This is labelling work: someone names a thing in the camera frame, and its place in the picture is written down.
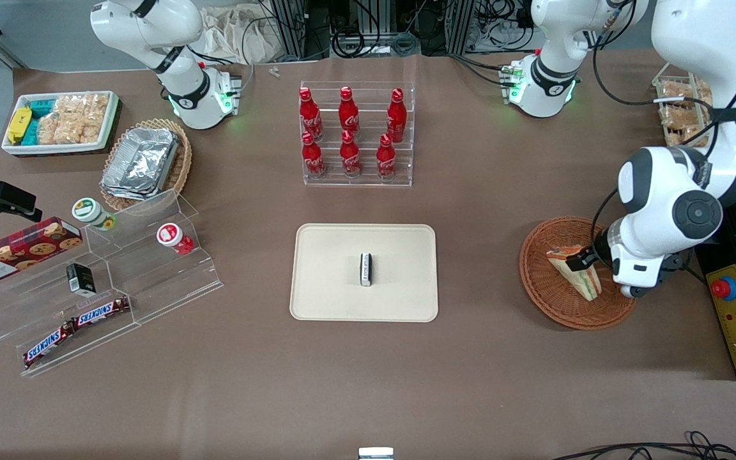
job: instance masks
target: teal package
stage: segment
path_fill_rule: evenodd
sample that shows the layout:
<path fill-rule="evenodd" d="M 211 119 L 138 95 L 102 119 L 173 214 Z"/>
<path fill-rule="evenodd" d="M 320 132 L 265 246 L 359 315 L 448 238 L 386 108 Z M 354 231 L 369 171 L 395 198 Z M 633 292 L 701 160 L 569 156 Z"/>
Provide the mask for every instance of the teal package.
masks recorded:
<path fill-rule="evenodd" d="M 24 133 L 24 137 L 21 139 L 21 145 L 23 146 L 37 146 L 38 145 L 38 120 L 30 120 L 30 124 L 27 125 L 27 131 Z"/>
<path fill-rule="evenodd" d="M 30 102 L 30 110 L 33 112 L 33 118 L 41 118 L 53 111 L 53 105 L 56 104 L 54 99 L 44 99 L 43 101 Z"/>

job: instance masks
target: emergency stop button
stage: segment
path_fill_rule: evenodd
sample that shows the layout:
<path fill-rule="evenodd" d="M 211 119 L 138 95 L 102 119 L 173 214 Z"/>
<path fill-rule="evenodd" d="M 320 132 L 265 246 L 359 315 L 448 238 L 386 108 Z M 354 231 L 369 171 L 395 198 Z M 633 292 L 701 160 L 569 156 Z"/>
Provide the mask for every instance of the emergency stop button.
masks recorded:
<path fill-rule="evenodd" d="M 713 280 L 712 295 L 718 299 L 730 302 L 736 299 L 736 281 L 732 277 L 721 277 L 721 279 Z"/>

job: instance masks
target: wicker basket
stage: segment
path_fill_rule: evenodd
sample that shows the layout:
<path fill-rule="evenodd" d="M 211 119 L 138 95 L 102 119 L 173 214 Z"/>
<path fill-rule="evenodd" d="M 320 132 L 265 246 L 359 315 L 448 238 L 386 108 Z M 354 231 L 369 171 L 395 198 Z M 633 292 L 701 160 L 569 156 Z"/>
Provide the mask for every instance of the wicker basket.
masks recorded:
<path fill-rule="evenodd" d="M 621 323 L 632 311 L 635 299 L 621 294 L 611 270 L 596 264 L 604 291 L 587 301 L 547 260 L 547 251 L 564 245 L 589 245 L 592 221 L 560 217 L 541 222 L 524 240 L 519 255 L 519 272 L 528 295 L 547 316 L 564 326 L 595 331 Z M 599 225 L 596 231 L 601 232 Z"/>
<path fill-rule="evenodd" d="M 172 168 L 169 170 L 164 190 L 174 188 L 178 193 L 180 193 L 183 190 L 183 186 L 187 183 L 189 169 L 192 167 L 192 146 L 189 145 L 189 139 L 187 139 L 187 134 L 184 133 L 183 128 L 168 119 L 158 118 L 147 119 L 146 121 L 138 123 L 131 129 L 133 128 L 166 128 L 173 133 L 178 134 L 178 149 L 175 151 L 175 160 L 172 161 Z M 119 139 L 113 144 L 112 149 L 110 150 L 110 155 L 107 157 L 106 164 L 104 165 L 104 171 L 110 167 L 110 163 L 113 160 L 113 157 L 115 157 L 115 151 L 127 133 L 129 133 L 129 129 L 125 131 L 125 133 L 121 134 L 121 137 L 119 137 Z M 106 204 L 116 211 L 123 210 L 140 201 L 131 200 L 129 198 L 119 198 L 117 196 L 110 195 L 104 189 L 102 189 L 102 196 L 104 196 Z"/>

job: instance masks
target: red button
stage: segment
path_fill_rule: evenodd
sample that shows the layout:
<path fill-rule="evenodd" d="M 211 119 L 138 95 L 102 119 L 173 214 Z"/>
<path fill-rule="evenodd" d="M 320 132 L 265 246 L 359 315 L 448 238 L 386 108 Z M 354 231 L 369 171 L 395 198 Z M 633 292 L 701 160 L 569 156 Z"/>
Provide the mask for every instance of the red button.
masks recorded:
<path fill-rule="evenodd" d="M 713 280 L 712 294 L 718 299 L 728 297 L 728 295 L 731 295 L 731 285 L 724 279 Z"/>

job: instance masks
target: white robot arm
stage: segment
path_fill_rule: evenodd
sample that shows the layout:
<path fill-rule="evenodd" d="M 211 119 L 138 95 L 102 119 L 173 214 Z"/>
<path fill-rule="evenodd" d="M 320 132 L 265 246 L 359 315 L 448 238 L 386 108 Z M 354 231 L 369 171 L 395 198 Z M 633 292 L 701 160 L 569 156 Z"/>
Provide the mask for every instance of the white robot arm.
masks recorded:
<path fill-rule="evenodd" d="M 508 102 L 538 118 L 561 111 L 594 37 L 636 24 L 648 0 L 533 0 L 532 20 L 546 36 L 540 54 L 508 67 Z"/>
<path fill-rule="evenodd" d="M 201 13 L 189 0 L 110 0 L 90 11 L 102 43 L 157 73 L 175 113 L 190 128 L 211 128 L 233 111 L 229 74 L 202 69 L 186 46 L 201 37 Z"/>
<path fill-rule="evenodd" d="M 633 297 L 680 268 L 678 252 L 710 238 L 723 207 L 736 201 L 736 0 L 659 0 L 652 44 L 709 84 L 719 123 L 708 148 L 642 148 L 618 174 L 628 215 L 591 250 L 611 262 L 613 279 Z"/>

